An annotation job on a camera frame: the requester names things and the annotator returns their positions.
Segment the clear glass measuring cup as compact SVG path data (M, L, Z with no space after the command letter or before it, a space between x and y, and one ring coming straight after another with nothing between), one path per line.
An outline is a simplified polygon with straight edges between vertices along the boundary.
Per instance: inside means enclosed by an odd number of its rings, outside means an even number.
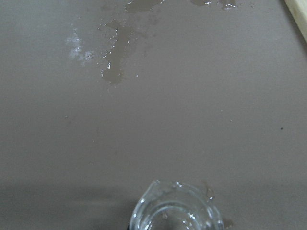
M222 215L204 186L156 180L137 202L130 230L223 230Z

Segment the bamboo cutting board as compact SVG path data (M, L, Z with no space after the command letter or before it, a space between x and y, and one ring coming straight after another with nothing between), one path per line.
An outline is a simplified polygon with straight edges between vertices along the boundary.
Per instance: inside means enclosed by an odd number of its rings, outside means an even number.
M285 0L303 38L307 41L307 0Z

